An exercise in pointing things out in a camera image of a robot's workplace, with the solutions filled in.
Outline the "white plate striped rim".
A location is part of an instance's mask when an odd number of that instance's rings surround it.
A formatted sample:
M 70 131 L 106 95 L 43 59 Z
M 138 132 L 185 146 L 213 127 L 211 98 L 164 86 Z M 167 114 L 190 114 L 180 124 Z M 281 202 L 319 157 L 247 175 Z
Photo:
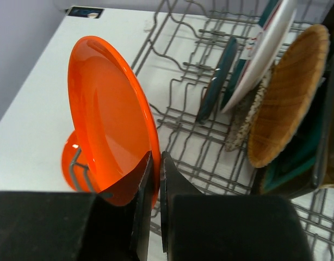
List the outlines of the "white plate striped rim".
M 220 111 L 227 112 L 239 103 L 263 78 L 289 32 L 297 1 L 268 2 L 249 37 L 225 89 Z

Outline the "woven bamboo round plate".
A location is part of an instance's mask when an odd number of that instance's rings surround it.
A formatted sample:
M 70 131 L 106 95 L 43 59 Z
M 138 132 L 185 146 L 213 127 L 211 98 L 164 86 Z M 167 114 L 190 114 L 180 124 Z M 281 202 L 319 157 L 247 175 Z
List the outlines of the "woven bamboo round plate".
M 325 70 L 329 47 L 328 29 L 314 24 L 281 57 L 250 130 L 248 159 L 253 167 L 271 163 L 298 130 Z

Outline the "speckled beige oval plate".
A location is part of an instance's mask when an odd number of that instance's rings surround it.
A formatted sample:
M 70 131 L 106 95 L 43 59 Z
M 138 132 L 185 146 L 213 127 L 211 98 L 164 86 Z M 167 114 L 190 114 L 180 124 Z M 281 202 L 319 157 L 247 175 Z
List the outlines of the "speckled beige oval plate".
M 247 137 L 255 115 L 263 101 L 275 67 L 276 61 L 274 60 L 261 81 L 236 105 L 232 124 L 225 139 L 225 151 L 231 152 L 240 148 Z

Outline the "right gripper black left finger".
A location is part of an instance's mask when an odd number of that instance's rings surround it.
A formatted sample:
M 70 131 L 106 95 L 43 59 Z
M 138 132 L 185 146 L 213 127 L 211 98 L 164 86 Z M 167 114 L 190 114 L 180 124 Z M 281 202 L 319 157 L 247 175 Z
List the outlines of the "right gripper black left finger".
M 0 260 L 146 260 L 153 160 L 101 193 L 0 191 Z

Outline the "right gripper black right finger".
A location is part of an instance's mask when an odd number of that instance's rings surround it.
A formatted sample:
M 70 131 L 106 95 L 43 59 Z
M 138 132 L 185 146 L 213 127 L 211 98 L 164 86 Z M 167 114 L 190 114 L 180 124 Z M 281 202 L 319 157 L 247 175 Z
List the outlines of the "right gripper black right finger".
M 160 213 L 168 260 L 312 260 L 293 205 L 279 196 L 205 195 L 162 153 Z

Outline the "green square glazed plate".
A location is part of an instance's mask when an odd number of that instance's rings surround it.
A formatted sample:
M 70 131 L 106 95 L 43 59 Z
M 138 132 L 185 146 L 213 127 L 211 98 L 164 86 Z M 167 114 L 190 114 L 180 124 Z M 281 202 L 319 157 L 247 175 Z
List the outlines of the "green square glazed plate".
M 256 168 L 256 177 L 251 189 L 253 195 L 282 195 L 295 198 L 323 188 L 327 152 L 325 101 L 329 77 L 328 61 L 334 30 L 334 4 L 321 24 L 329 31 L 330 47 L 316 94 L 289 144 L 267 166 Z

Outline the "orange round plate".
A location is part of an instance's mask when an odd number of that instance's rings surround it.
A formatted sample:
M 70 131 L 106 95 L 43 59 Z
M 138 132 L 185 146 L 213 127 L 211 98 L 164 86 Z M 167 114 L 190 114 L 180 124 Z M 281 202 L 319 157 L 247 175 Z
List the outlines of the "orange round plate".
M 75 131 L 70 134 L 63 148 L 61 169 L 67 184 L 74 191 L 100 191 L 81 151 Z
M 71 51 L 67 87 L 76 136 L 95 189 L 110 187 L 151 152 L 156 201 L 158 133 L 145 93 L 127 61 L 106 40 L 82 37 Z

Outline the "dark teal round plate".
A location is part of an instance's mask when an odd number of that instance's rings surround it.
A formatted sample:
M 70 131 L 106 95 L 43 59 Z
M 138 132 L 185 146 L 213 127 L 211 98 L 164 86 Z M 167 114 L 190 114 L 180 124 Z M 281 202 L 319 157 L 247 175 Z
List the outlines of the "dark teal round plate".
M 195 122 L 204 125 L 209 119 L 225 83 L 227 75 L 236 57 L 238 49 L 237 39 L 230 37 L 208 84 L 207 90 L 200 103 Z

